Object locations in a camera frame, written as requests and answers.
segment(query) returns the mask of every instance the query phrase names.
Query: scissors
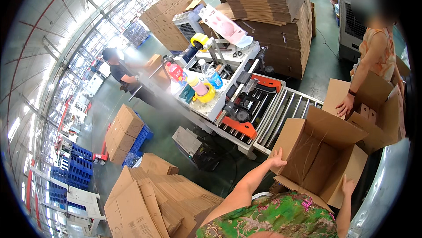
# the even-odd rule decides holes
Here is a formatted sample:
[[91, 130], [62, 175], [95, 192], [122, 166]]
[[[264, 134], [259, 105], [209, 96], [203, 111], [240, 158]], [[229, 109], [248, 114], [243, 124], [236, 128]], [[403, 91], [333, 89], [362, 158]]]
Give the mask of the scissors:
[[237, 56], [242, 56], [242, 52], [241, 51], [237, 51], [237, 46], [235, 46], [235, 52], [233, 53], [233, 58], [235, 58]]

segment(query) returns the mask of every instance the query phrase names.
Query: warehouse ceiling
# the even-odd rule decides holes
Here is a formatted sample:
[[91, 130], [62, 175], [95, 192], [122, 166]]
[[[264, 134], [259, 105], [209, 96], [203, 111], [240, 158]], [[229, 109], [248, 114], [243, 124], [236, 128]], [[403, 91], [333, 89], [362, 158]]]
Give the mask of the warehouse ceiling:
[[[108, 3], [108, 8], [119, 1], [93, 0], [100, 7]], [[27, 163], [35, 159], [34, 139], [40, 134], [40, 115], [25, 101], [35, 111], [48, 105], [54, 92], [45, 91], [55, 91], [59, 79], [55, 65], [65, 65], [70, 56], [57, 59], [73, 34], [88, 28], [87, 21], [93, 27], [90, 16], [96, 9], [88, 0], [24, 0], [13, 20], [1, 54], [0, 129], [2, 161], [16, 186], [27, 182]]]

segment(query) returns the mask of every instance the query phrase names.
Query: person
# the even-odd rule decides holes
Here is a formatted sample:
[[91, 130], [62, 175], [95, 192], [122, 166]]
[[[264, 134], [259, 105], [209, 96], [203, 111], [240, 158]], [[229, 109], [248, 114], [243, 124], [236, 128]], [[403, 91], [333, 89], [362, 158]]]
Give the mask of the person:
[[393, 40], [393, 25], [386, 28], [367, 28], [363, 35], [363, 41], [359, 46], [360, 61], [350, 71], [350, 88], [343, 101], [336, 106], [339, 116], [347, 115], [353, 108], [355, 95], [359, 87], [365, 81], [368, 71], [376, 73], [387, 82], [390, 82], [393, 74], [399, 76], [399, 89], [404, 95], [404, 81], [400, 76], [395, 61], [396, 54]]
[[355, 18], [367, 27], [359, 45], [360, 59], [350, 72], [349, 92], [336, 106], [337, 114], [348, 115], [353, 108], [356, 92], [365, 81], [368, 71], [376, 73], [387, 82], [393, 74], [399, 77], [398, 88], [404, 96], [404, 81], [396, 65], [393, 25], [400, 14], [398, 0], [351, 0]]
[[215, 237], [340, 237], [350, 225], [354, 180], [343, 177], [343, 204], [337, 218], [314, 204], [312, 197], [296, 191], [252, 200], [252, 194], [268, 170], [284, 166], [282, 149], [248, 172], [196, 231], [198, 238]]
[[[120, 90], [125, 92], [129, 91], [130, 94], [134, 94], [141, 85], [138, 80], [120, 63], [119, 55], [117, 54], [116, 48], [105, 48], [103, 50], [103, 59], [110, 65], [110, 73], [113, 78], [118, 81], [122, 86]], [[145, 103], [160, 109], [163, 105], [159, 99], [152, 94], [145, 87], [140, 88], [135, 94], [136, 98], [143, 100]]]

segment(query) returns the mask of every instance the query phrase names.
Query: hand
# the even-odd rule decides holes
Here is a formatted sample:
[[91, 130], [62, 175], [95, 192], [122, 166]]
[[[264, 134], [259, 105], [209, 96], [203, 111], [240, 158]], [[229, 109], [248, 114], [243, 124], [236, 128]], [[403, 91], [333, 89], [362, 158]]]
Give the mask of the hand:
[[340, 108], [337, 114], [340, 114], [340, 117], [343, 115], [349, 114], [351, 109], [353, 108], [353, 102], [355, 101], [355, 97], [350, 93], [347, 93], [344, 100], [337, 105], [335, 108]]
[[345, 174], [343, 176], [343, 186], [342, 186], [343, 194], [347, 197], [351, 197], [351, 194], [355, 190], [355, 187], [356, 187], [355, 180], [351, 179], [351, 180], [347, 181], [347, 177], [346, 177], [346, 174]]
[[282, 160], [282, 152], [283, 149], [281, 147], [278, 151], [274, 151], [273, 156], [269, 159], [271, 161], [272, 167], [281, 167], [287, 165], [287, 161]]
[[400, 80], [398, 82], [398, 88], [400, 89], [401, 96], [404, 99], [404, 83], [403, 83], [403, 79], [401, 79], [401, 78], [400, 78]]

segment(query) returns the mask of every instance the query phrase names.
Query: green floral shirt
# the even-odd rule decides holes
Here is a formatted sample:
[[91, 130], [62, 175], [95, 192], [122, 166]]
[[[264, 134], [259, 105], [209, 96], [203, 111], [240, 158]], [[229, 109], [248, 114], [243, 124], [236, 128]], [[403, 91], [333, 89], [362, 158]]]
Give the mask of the green floral shirt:
[[259, 231], [287, 237], [338, 237], [334, 216], [296, 192], [260, 197], [252, 204], [210, 221], [196, 231], [198, 238], [245, 238]]

